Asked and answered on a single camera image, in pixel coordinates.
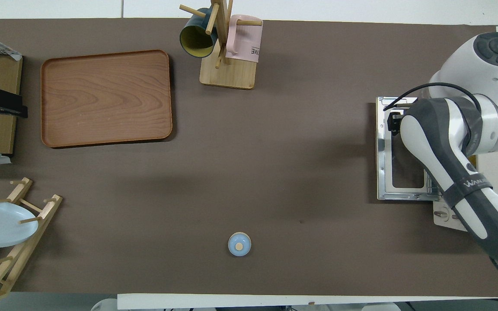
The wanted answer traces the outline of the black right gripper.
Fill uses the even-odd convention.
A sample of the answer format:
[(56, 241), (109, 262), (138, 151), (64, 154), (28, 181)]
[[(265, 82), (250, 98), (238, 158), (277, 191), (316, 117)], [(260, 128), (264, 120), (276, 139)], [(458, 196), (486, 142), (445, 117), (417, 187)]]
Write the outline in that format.
[(401, 128), (402, 119), (405, 116), (405, 110), (395, 111), (389, 114), (386, 120), (389, 132), (399, 132)]

